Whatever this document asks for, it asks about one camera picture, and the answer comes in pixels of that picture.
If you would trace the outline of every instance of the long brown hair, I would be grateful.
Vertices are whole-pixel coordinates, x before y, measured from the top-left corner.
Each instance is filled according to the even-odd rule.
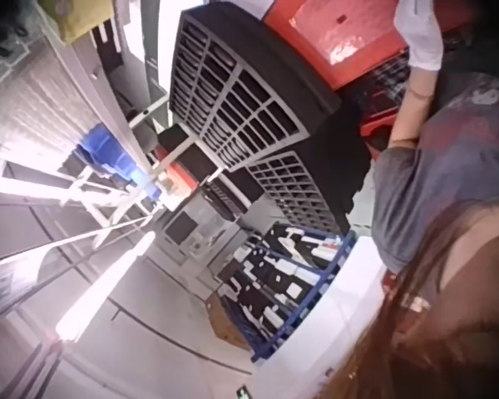
[[[416,348],[427,362],[415,362],[408,349],[393,342],[403,321],[401,303],[407,294],[418,295],[428,280],[436,287],[450,248],[476,222],[485,207],[499,206],[476,201],[448,208],[431,224],[410,264],[398,275],[371,326],[364,332],[346,362],[322,390],[323,399],[390,398],[493,398],[499,397],[499,367],[463,362],[455,356],[456,342],[475,333],[469,326],[450,337]],[[493,251],[499,253],[499,240]],[[488,328],[499,340],[499,327]]]

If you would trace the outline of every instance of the black plastic crate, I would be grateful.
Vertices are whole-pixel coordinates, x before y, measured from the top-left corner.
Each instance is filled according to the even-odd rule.
[[[315,134],[340,106],[269,27],[227,2],[181,14],[170,108],[237,170]]]

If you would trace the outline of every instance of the person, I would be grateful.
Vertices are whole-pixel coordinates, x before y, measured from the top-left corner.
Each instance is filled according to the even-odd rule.
[[[397,281],[321,397],[499,398],[499,76],[446,77],[461,90],[429,117],[445,90],[432,0],[400,0],[394,24],[411,71],[374,166],[373,241]],[[403,331],[414,296],[429,307]]]

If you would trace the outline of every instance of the fluorescent light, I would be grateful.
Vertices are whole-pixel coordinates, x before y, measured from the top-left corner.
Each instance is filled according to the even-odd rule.
[[[146,253],[148,248],[150,247],[151,243],[153,243],[153,240],[156,238],[156,233],[151,231],[149,233],[146,233],[144,237],[142,237],[141,241],[138,242],[138,244],[135,246],[135,254],[136,256],[142,256]]]
[[[75,342],[83,334],[109,297],[118,282],[124,277],[138,256],[142,256],[156,237],[151,231],[142,237],[134,249],[123,254],[108,270],[72,305],[56,325],[56,332],[63,341]]]
[[[118,193],[103,194],[96,191],[69,190],[51,185],[40,185],[29,181],[0,176],[0,193],[21,195],[46,200],[86,201],[91,204],[110,204],[121,199]]]

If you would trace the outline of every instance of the ceiling light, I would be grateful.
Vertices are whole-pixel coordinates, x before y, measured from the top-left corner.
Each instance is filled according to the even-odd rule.
[[[143,255],[156,234],[151,231],[142,237],[134,249],[123,254],[108,270],[68,309],[56,325],[63,341],[76,342],[91,323],[102,304],[124,277],[138,256]]]

